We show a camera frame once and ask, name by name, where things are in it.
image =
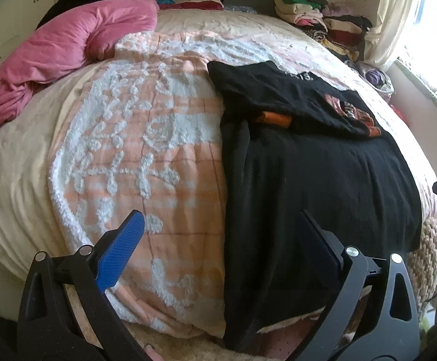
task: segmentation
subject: green folded shirt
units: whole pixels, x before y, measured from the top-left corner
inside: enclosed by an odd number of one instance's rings
[[[282,0],[285,4],[308,4],[313,8],[317,8],[318,10],[322,10],[322,5],[311,3],[307,0]]]

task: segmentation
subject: blue clamp pad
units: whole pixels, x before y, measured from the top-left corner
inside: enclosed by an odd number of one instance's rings
[[[118,235],[98,261],[96,282],[102,292],[116,285],[144,232],[143,214],[134,210],[120,225]]]

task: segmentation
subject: pink comforter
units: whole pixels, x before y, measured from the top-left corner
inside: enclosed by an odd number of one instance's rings
[[[106,0],[72,9],[35,31],[0,66],[0,125],[15,119],[44,85],[114,56],[123,36],[153,31],[153,0]]]

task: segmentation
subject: purple fabric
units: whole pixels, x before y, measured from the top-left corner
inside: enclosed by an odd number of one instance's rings
[[[367,81],[371,83],[373,86],[380,88],[385,84],[382,78],[382,74],[379,71],[376,70],[368,71],[365,74],[365,76]]]
[[[344,3],[329,3],[323,10],[324,17],[338,17],[344,15],[356,16],[355,10]]]

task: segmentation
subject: white curtain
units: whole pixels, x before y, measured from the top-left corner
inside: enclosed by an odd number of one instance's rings
[[[380,0],[377,26],[366,34],[364,60],[387,71],[404,46],[401,35],[414,19],[419,0]]]

